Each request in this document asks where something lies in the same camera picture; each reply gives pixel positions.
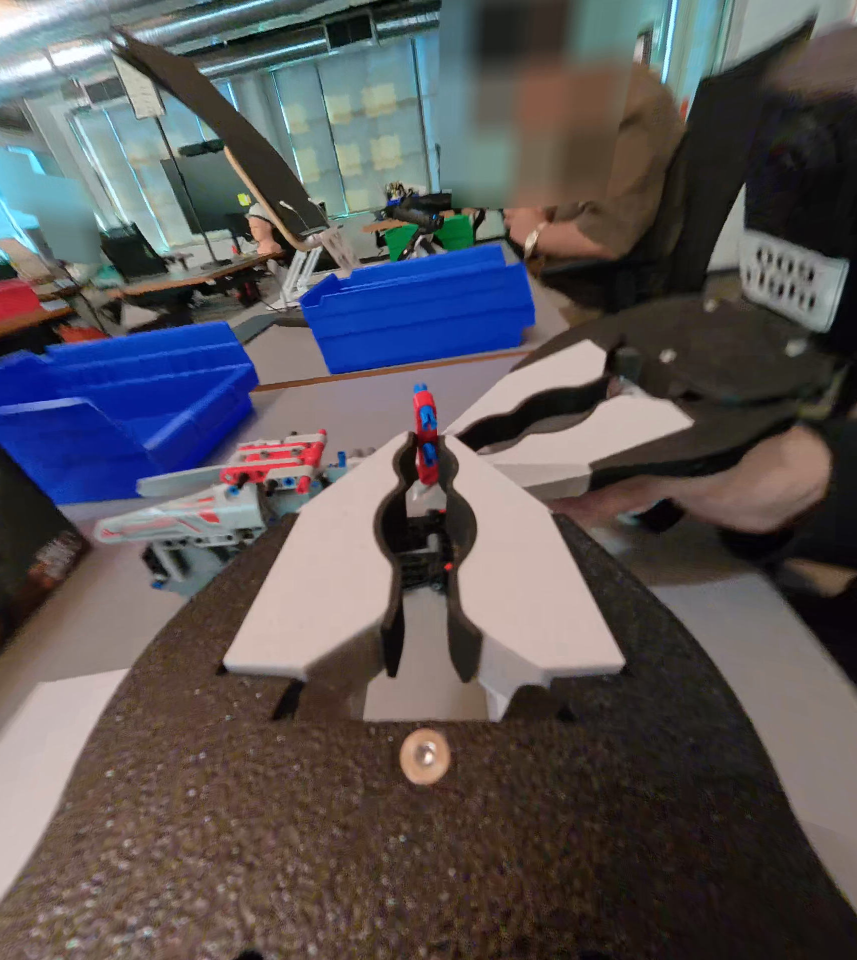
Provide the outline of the blue storage bin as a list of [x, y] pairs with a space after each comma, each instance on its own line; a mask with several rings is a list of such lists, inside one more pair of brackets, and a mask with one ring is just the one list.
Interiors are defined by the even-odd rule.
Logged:
[[0, 446], [59, 505], [134, 498], [201, 466], [258, 385], [225, 321], [19, 351], [0, 359]]
[[329, 275], [300, 307], [332, 375], [509, 351], [535, 325], [527, 269], [495, 244]]

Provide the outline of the green storage bin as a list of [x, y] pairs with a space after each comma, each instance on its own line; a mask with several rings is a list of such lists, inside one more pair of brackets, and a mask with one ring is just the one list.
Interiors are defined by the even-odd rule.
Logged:
[[465, 214], [442, 217], [439, 222], [422, 216], [420, 222], [401, 221], [383, 231], [391, 261], [433, 256], [438, 250], [460, 251], [475, 244], [475, 221]]

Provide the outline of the black monitor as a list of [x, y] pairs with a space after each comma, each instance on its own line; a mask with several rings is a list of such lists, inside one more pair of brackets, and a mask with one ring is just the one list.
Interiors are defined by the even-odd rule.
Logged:
[[164, 158], [160, 165], [192, 234], [247, 233], [255, 200], [225, 150]]

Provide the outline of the grey desk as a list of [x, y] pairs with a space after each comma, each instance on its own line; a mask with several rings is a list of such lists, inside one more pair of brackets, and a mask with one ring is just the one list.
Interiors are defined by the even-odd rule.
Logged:
[[[714, 661], [857, 911], [857, 688], [774, 586], [706, 529], [597, 538]], [[40, 683], [128, 672], [182, 604], [145, 584], [133, 548], [95, 547], [1, 652], [0, 733]]]

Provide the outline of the white instruction booklet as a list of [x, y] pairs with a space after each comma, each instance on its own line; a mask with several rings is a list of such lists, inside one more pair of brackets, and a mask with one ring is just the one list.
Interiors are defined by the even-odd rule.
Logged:
[[0, 901], [44, 835], [126, 669], [41, 682], [0, 733]]

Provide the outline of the grey red toy brick vehicle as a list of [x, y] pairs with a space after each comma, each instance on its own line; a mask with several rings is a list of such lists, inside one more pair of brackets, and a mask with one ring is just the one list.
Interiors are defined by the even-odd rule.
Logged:
[[327, 463], [327, 444], [325, 430], [249, 440], [226, 462], [142, 479], [142, 498], [169, 498], [99, 520], [95, 539], [139, 544], [151, 586], [190, 598], [367, 456], [341, 451]]

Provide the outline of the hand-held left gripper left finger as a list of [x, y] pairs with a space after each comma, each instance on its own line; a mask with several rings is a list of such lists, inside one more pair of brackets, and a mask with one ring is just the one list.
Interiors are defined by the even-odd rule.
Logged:
[[367, 682], [386, 668], [401, 600], [382, 523], [409, 487], [400, 433], [300, 510], [223, 665], [230, 674]]

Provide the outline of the silver flexible duct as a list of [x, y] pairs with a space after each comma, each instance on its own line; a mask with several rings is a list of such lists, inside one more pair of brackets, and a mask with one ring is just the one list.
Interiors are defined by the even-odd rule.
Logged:
[[0, 104], [114, 72], [128, 41], [185, 56], [212, 80], [411, 39], [440, 2], [25, 2], [0, 22]]

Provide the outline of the paper sign on pole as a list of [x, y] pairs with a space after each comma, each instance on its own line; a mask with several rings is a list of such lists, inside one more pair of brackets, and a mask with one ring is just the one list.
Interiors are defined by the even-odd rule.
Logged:
[[132, 107], [134, 116], [139, 121], [151, 120], [154, 123], [165, 151], [165, 157], [168, 161], [167, 169], [173, 174], [175, 182], [178, 184], [178, 188], [172, 187], [172, 192], [176, 199], [182, 202], [182, 219], [192, 234], [202, 239], [207, 252], [206, 267], [218, 266], [219, 259], [216, 256], [208, 234], [206, 234], [205, 228], [199, 222], [193, 198], [179, 166], [175, 150], [172, 148], [171, 139], [163, 123], [163, 118], [167, 115], [163, 97], [156, 84], [121, 56], [122, 53], [123, 50], [120, 46], [117, 44], [112, 46], [112, 60], [115, 70]]

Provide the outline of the person's right hand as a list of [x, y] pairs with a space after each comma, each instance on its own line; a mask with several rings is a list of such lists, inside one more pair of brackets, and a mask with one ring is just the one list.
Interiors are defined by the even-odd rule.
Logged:
[[637, 476], [550, 501], [555, 513], [588, 528], [647, 512], [666, 500], [700, 522], [747, 534], [775, 532], [818, 505], [832, 476], [832, 453], [797, 425], [758, 443], [731, 468], [699, 477]]

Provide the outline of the white frame stand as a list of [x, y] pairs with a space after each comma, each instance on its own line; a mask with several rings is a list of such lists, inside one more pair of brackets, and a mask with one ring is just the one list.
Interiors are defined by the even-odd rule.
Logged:
[[291, 309], [298, 306], [303, 294], [313, 285], [312, 277], [322, 253], [325, 252], [335, 264], [328, 272], [342, 279], [350, 276], [353, 270], [361, 267], [361, 261], [338, 225], [311, 235], [306, 245], [298, 246], [291, 265], [281, 271], [278, 298], [270, 306], [273, 309]]

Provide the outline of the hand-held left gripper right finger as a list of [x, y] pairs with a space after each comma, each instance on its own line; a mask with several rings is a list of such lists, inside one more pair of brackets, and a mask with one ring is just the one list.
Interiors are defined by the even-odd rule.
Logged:
[[457, 438], [442, 439], [447, 642], [458, 677], [504, 718], [522, 688], [626, 666], [552, 511]]

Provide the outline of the red toy beam blue pins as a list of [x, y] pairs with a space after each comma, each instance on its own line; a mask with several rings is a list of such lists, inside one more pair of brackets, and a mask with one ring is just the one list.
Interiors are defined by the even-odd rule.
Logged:
[[426, 383], [414, 385], [412, 404], [418, 479], [430, 488], [439, 478], [438, 423], [435, 398]]

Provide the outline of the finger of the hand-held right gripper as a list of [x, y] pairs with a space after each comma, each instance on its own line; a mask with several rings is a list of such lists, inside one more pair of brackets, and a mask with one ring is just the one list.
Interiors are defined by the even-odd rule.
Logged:
[[483, 459], [536, 499], [577, 498], [588, 491], [596, 463], [693, 425], [674, 403], [629, 393], [603, 401], [574, 425], [529, 433]]
[[621, 360], [588, 341], [507, 373], [448, 426], [447, 452], [588, 452], [594, 415], [621, 391]]

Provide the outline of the plywood and black panel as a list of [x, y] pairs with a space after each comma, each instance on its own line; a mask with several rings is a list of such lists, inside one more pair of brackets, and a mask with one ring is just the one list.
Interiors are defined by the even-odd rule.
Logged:
[[115, 32], [111, 48], [113, 54], [184, 104], [216, 133], [249, 194], [295, 250], [307, 253], [324, 245], [331, 229], [327, 215], [278, 150], [190, 58], [141, 41], [126, 30]]

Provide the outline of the black office chair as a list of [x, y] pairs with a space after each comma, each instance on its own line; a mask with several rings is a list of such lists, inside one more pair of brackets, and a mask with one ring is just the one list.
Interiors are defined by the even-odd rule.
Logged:
[[758, 114], [758, 81], [742, 66], [703, 78], [648, 233], [621, 260], [549, 261], [540, 281], [606, 314], [699, 291], [745, 181]]

